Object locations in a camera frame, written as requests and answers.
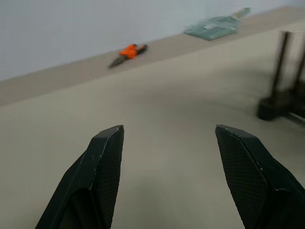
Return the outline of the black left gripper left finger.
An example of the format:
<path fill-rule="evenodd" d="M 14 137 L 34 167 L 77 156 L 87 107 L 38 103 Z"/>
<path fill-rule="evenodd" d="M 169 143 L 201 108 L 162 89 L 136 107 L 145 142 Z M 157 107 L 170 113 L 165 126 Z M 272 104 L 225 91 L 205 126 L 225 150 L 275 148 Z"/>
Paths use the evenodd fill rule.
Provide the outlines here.
<path fill-rule="evenodd" d="M 94 136 L 64 173 L 35 229 L 111 229 L 123 142 L 123 125 Z"/>

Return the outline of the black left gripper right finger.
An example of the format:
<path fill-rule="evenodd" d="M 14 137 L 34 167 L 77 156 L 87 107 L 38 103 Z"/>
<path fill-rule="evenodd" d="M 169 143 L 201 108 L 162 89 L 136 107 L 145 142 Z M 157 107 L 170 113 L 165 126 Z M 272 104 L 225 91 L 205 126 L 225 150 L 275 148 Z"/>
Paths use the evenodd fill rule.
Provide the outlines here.
<path fill-rule="evenodd" d="M 245 229 L 305 229 L 305 188 L 254 135 L 217 125 L 227 185 Z"/>

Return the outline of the clear plastic bag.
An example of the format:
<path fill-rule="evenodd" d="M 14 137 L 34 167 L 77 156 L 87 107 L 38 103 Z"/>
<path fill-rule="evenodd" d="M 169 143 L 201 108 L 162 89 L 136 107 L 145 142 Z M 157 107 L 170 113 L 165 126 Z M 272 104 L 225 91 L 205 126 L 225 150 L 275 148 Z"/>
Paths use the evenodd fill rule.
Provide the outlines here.
<path fill-rule="evenodd" d="M 231 35 L 237 33 L 240 20 L 250 12 L 251 8 L 246 7 L 231 15 L 217 16 L 205 21 L 200 21 L 187 28 L 184 33 L 206 41 L 212 41 Z"/>

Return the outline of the orange handled pliers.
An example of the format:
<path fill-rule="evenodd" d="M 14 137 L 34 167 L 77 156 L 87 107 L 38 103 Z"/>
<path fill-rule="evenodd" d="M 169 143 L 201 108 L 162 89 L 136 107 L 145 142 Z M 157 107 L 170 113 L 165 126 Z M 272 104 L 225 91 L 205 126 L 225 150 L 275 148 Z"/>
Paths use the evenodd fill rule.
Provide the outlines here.
<path fill-rule="evenodd" d="M 136 56 L 145 53 L 148 50 L 148 45 L 131 44 L 124 50 L 119 52 L 119 56 L 108 66 L 108 68 L 116 67 L 126 60 L 134 59 Z"/>

